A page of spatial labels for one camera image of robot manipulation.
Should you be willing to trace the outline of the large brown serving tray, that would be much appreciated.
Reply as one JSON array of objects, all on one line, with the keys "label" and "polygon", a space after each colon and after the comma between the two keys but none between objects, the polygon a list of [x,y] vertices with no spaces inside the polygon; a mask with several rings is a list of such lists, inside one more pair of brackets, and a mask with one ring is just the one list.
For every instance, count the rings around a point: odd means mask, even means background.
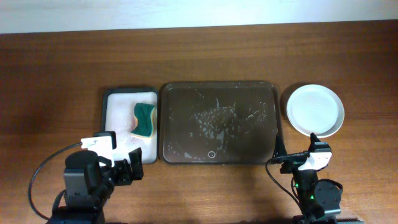
[{"label": "large brown serving tray", "polygon": [[259,164],[282,137],[279,93],[266,81],[163,86],[159,157],[177,164]]}]

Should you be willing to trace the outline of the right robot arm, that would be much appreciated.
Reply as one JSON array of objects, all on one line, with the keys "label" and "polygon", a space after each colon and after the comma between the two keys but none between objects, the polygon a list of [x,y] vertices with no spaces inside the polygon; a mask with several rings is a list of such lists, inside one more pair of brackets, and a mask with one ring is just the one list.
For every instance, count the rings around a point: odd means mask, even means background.
[{"label": "right robot arm", "polygon": [[287,190],[273,178],[271,180],[286,192],[298,205],[301,215],[293,217],[294,223],[337,223],[341,213],[340,202],[343,186],[330,179],[319,179],[318,172],[324,169],[332,156],[327,142],[315,134],[310,135],[310,145],[306,151],[288,154],[282,138],[277,135],[272,157],[266,162],[280,164],[281,174],[291,174],[291,190]]}]

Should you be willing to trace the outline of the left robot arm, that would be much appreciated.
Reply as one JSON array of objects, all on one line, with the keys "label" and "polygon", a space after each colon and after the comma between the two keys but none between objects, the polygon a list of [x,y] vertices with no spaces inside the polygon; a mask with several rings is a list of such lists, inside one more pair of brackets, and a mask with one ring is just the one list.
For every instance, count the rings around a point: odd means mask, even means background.
[{"label": "left robot arm", "polygon": [[114,159],[114,131],[83,138],[80,146],[82,150],[65,159],[65,190],[56,196],[48,223],[104,223],[103,207],[115,187],[144,176],[141,148],[129,152],[127,159]]}]

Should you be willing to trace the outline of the white cloth in tray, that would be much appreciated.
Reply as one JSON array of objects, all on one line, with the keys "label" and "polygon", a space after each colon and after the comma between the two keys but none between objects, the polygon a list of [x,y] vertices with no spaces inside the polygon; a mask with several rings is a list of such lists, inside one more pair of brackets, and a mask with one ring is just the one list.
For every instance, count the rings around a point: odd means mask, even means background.
[{"label": "white cloth in tray", "polygon": [[[128,159],[128,153],[142,149],[142,163],[152,164],[157,159],[157,102],[158,94],[154,91],[111,93],[106,97],[105,117],[102,124],[104,131],[116,133],[116,149],[113,150],[114,160]],[[138,119],[134,114],[137,103],[154,106],[151,115],[153,132],[149,137],[132,135]]]}]

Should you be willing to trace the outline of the pale green plate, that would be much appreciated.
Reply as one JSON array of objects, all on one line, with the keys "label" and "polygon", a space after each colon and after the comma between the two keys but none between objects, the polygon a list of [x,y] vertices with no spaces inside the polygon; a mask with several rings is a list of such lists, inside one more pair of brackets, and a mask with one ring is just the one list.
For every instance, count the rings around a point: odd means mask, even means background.
[{"label": "pale green plate", "polygon": [[345,109],[340,97],[331,89],[316,84],[294,90],[286,102],[290,124],[305,136],[318,138],[334,135],[343,125]]}]

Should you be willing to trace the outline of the small black tray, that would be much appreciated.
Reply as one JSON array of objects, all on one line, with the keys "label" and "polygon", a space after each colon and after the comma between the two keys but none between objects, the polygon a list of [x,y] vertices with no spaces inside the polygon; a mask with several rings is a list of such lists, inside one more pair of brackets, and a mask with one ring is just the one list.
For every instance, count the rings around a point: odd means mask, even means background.
[{"label": "small black tray", "polygon": [[102,124],[102,122],[104,121],[104,117],[105,117],[105,107],[106,107],[106,97],[111,94],[111,93],[125,93],[125,92],[147,92],[147,91],[154,91],[158,94],[157,90],[155,88],[151,88],[151,87],[142,87],[142,88],[113,88],[113,89],[109,89],[106,90],[103,96],[103,103],[102,103],[102,110],[101,110],[101,129],[100,131],[104,131],[104,125]]}]

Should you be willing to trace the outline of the green and yellow sponge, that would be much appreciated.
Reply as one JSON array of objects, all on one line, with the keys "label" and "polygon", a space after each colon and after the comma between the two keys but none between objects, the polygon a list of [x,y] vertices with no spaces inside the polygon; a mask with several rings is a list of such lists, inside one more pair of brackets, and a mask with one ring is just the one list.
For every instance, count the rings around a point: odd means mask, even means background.
[{"label": "green and yellow sponge", "polygon": [[153,114],[155,106],[146,103],[136,103],[134,107],[134,119],[136,127],[131,134],[139,138],[149,138],[154,132]]}]

